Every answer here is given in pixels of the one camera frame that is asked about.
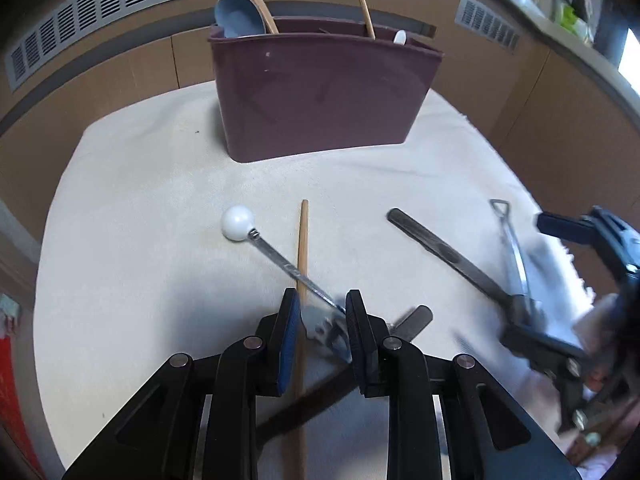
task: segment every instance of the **white ball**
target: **white ball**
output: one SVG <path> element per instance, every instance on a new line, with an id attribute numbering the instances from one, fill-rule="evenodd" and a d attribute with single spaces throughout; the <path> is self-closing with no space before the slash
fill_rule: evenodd
<path id="1" fill-rule="evenodd" d="M 247 233 L 254 228 L 254 221 L 254 214 L 247 206 L 231 206 L 222 215 L 222 234 L 235 242 L 246 240 Z"/>

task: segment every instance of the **metal rod with white ball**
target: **metal rod with white ball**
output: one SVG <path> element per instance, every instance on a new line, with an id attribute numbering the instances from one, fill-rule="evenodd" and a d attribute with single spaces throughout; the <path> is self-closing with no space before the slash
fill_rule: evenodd
<path id="1" fill-rule="evenodd" d="M 255 228 L 255 216 L 249 208 L 243 205 L 235 205 L 227 209 L 222 215 L 222 234 L 234 242 L 249 240 L 262 254 L 274 264 L 284 270 L 294 280 L 299 280 L 306 285 L 312 293 L 321 298 L 327 304 L 345 313 L 344 307 L 335 303 L 322 288 L 302 274 L 298 268 L 280 254 L 269 244 Z"/>

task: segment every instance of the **window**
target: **window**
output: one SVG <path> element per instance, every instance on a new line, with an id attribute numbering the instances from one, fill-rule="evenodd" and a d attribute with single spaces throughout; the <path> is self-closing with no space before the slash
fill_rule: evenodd
<path id="1" fill-rule="evenodd" d="M 626 34 L 625 49 L 622 51 L 622 60 L 618 70 L 631 83 L 634 90 L 640 94 L 640 43 L 631 29 Z"/>

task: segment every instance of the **countertop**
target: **countertop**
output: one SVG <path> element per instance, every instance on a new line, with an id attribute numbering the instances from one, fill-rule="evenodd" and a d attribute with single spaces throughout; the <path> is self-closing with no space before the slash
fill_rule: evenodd
<path id="1" fill-rule="evenodd" d="M 626 78 L 598 51 L 583 44 L 576 36 L 552 22 L 538 8 L 533 0 L 508 0 L 513 4 L 538 33 L 542 34 L 551 46 L 558 45 L 583 62 L 598 76 L 601 84 L 609 85 L 618 96 L 623 107 L 627 108 L 635 124 L 640 124 L 640 95 Z"/>

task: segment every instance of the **metal screw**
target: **metal screw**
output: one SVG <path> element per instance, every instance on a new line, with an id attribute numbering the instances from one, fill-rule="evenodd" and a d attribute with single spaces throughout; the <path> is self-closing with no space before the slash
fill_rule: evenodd
<path id="1" fill-rule="evenodd" d="M 183 367 L 189 362 L 189 356 L 187 354 L 174 354 L 169 357 L 169 364 L 174 368 Z"/>
<path id="2" fill-rule="evenodd" d="M 398 350 L 402 347 L 402 340 L 397 337 L 385 337 L 382 346 L 387 350 Z"/>
<path id="3" fill-rule="evenodd" d="M 580 363 L 574 358 L 569 357 L 566 360 L 566 369 L 569 370 L 569 373 L 575 378 L 580 378 Z"/>
<path id="4" fill-rule="evenodd" d="M 469 370 L 469 368 L 473 368 L 474 366 L 476 366 L 476 360 L 473 359 L 470 355 L 460 354 L 458 357 L 456 357 L 456 364 L 461 368 L 466 368 L 467 370 Z"/>
<path id="5" fill-rule="evenodd" d="M 574 411 L 574 426 L 578 428 L 578 431 L 583 431 L 587 426 L 587 416 L 584 414 L 583 410 L 575 410 Z"/>
<path id="6" fill-rule="evenodd" d="M 257 335 L 251 335 L 247 339 L 244 340 L 244 347 L 249 350 L 255 350 L 262 346 L 262 339 L 260 339 Z"/>

